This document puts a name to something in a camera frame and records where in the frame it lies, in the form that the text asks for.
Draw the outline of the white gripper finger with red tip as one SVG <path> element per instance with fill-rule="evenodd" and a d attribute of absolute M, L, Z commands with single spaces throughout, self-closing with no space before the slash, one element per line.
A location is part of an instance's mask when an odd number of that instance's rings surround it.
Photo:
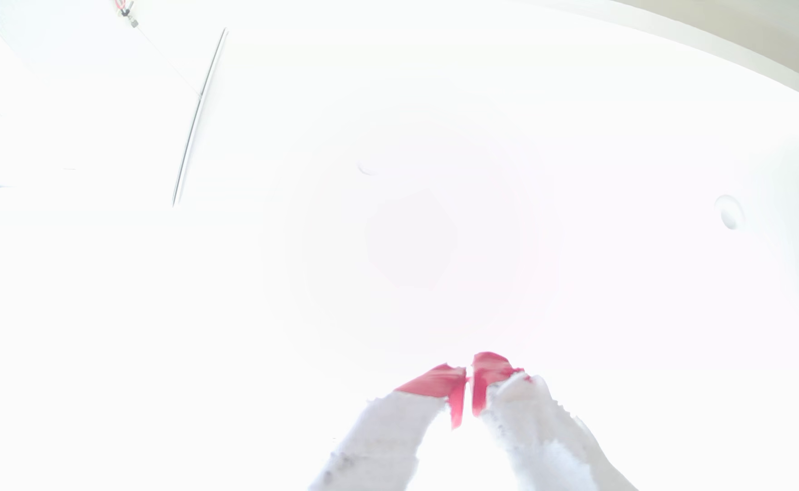
<path fill-rule="evenodd" d="M 467 384 L 465 367 L 443 363 L 372 400 L 308 490 L 406 490 L 433 422 L 447 412 L 461 426 Z"/>
<path fill-rule="evenodd" d="M 472 412 L 505 452 L 520 490 L 636 490 L 540 376 L 494 352 L 474 355 Z"/>

